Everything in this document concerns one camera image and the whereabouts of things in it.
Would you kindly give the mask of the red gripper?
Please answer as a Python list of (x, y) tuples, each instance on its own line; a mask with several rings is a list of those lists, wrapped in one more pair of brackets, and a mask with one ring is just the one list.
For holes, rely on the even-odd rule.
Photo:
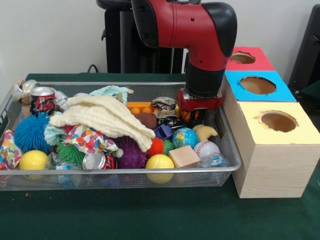
[(217, 96), (212, 98), (196, 98), (187, 93), (184, 88), (177, 91), (177, 105), (180, 112), (180, 120), (187, 122), (187, 112), (199, 110), (198, 124), (204, 122), (207, 110), (217, 110), (223, 104), (223, 95), (219, 89)]

